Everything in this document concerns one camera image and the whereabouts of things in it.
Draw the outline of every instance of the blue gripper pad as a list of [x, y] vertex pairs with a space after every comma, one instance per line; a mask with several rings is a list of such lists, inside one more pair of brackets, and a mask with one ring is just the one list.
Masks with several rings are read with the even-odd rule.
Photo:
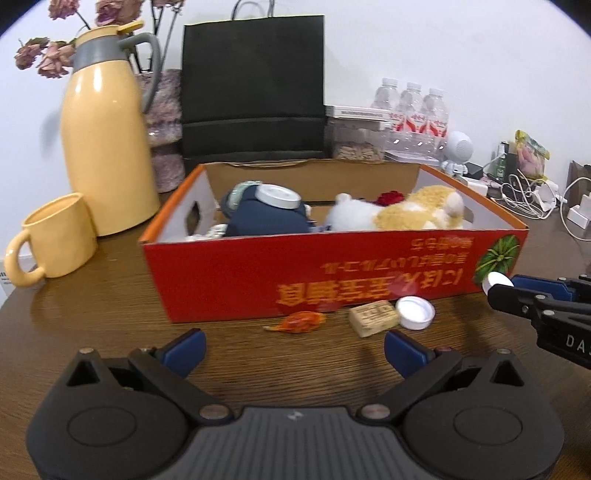
[[182, 378], [187, 378], [205, 358], [205, 333], [194, 328], [156, 351], [155, 357], [165, 367]]
[[537, 290], [549, 295], [555, 300], [573, 301], [574, 292], [560, 280], [548, 280], [546, 278], [528, 277], [527, 275], [514, 275], [511, 279], [517, 288]]
[[403, 378], [408, 378], [433, 360], [435, 352], [402, 332], [390, 330], [384, 338], [384, 356]]

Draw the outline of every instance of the red box side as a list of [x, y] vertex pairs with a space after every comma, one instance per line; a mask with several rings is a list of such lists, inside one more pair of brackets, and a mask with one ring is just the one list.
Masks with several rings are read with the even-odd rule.
[[[168, 316], [192, 322], [476, 292], [477, 265], [512, 269], [527, 233], [308, 233], [142, 247]], [[512, 246], [495, 247], [501, 238]]]

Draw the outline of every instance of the green watermelon graphic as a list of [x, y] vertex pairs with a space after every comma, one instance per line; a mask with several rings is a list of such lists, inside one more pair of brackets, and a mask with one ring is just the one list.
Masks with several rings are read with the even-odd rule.
[[515, 235], [505, 235], [490, 247], [476, 264], [472, 281], [480, 284], [490, 272], [507, 274], [517, 255], [519, 255], [519, 240]]

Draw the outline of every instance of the snack bag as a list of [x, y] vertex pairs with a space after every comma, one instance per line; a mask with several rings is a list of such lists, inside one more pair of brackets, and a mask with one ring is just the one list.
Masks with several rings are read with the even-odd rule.
[[523, 175], [531, 180], [544, 178], [544, 165], [550, 159], [550, 152], [523, 130], [515, 132], [515, 148], [517, 168]]

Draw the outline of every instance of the white box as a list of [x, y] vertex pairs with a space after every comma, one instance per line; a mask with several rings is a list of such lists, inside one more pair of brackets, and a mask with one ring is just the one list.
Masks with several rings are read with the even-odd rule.
[[326, 105], [326, 116], [347, 120], [369, 120], [372, 122], [390, 121], [390, 112], [387, 110], [363, 106]]

